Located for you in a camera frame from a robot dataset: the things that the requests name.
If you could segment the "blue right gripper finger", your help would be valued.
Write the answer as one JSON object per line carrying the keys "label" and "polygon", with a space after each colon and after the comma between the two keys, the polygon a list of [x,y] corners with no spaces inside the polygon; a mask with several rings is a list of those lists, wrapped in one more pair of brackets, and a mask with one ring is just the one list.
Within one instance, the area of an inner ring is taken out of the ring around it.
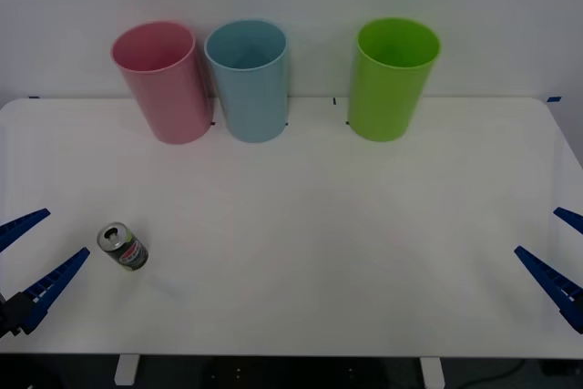
{"label": "blue right gripper finger", "polygon": [[563,208],[556,208],[553,214],[575,230],[583,230],[583,216]]}
{"label": "blue right gripper finger", "polygon": [[522,246],[517,246],[514,253],[558,307],[568,324],[576,332],[582,333],[582,288]]}

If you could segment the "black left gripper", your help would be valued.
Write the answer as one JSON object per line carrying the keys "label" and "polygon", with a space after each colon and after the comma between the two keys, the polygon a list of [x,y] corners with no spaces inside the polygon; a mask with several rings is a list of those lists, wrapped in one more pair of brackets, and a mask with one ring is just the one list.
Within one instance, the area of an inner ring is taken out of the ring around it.
{"label": "black left gripper", "polygon": [[[48,209],[41,209],[1,225],[0,251],[3,252],[49,215],[50,211]],[[89,255],[89,249],[83,247],[39,281],[25,289],[23,293],[18,292],[8,300],[1,296],[0,337],[4,337],[8,333],[18,335],[20,328],[25,334],[30,334],[34,331]],[[27,299],[28,306],[25,317],[23,314],[24,296]]]}

